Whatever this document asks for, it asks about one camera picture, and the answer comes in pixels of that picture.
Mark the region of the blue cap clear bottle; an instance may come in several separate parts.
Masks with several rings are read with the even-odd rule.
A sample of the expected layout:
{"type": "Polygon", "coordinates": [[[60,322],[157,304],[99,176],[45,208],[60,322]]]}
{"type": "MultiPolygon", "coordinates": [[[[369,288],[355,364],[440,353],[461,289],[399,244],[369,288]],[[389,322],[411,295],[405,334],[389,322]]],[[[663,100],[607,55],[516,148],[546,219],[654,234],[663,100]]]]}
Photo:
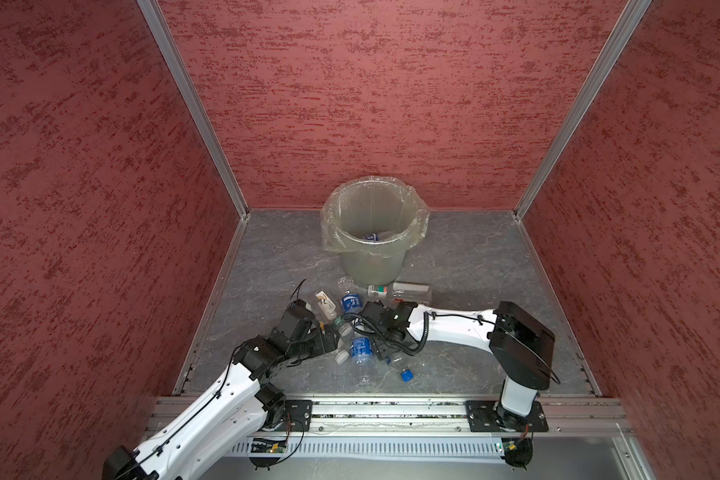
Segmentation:
{"type": "Polygon", "coordinates": [[[386,364],[403,382],[414,379],[414,373],[410,368],[410,356],[395,352],[386,358],[386,364]]]}

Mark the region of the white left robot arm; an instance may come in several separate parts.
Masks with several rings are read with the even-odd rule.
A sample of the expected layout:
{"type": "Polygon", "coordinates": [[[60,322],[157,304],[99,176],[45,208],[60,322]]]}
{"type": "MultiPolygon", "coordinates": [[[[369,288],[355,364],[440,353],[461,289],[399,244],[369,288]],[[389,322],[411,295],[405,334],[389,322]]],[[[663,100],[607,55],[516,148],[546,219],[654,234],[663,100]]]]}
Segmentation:
{"type": "Polygon", "coordinates": [[[266,335],[242,342],[214,384],[134,450],[118,447],[104,479],[198,479],[243,438],[278,425],[286,397],[272,384],[285,365],[332,353],[340,332],[321,325],[302,300],[291,302],[266,335]]]}

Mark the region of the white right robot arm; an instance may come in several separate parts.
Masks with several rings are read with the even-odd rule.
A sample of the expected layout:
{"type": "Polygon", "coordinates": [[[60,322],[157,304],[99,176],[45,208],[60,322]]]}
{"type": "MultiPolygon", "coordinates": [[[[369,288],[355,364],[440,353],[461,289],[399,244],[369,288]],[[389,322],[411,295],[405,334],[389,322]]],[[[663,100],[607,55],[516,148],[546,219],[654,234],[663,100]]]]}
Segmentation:
{"type": "Polygon", "coordinates": [[[400,301],[393,308],[368,302],[353,316],[354,330],[368,336],[384,360],[409,357],[431,343],[448,343],[487,352],[505,379],[499,400],[484,417],[472,417],[486,431],[546,429],[537,397],[560,379],[554,369],[555,334],[517,304],[502,301],[493,310],[438,309],[400,301]]]}

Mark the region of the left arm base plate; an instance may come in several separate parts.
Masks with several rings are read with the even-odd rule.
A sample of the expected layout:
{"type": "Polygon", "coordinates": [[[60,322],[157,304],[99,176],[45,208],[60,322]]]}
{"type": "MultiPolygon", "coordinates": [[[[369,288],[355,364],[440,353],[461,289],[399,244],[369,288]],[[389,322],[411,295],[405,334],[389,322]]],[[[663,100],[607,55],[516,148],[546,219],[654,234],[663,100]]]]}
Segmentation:
{"type": "Polygon", "coordinates": [[[286,399],[268,414],[265,428],[276,432],[293,429],[306,432],[310,429],[313,406],[312,400],[286,399]]]}

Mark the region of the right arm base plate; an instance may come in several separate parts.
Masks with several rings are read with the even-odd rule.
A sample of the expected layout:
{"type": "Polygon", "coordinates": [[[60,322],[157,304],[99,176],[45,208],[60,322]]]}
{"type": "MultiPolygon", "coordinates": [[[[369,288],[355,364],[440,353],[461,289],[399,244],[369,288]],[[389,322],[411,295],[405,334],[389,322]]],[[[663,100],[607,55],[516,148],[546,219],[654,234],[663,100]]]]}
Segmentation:
{"type": "Polygon", "coordinates": [[[549,426],[542,405],[532,403],[528,415],[521,416],[504,408],[499,400],[465,402],[466,418],[472,433],[546,433],[549,426]]]}

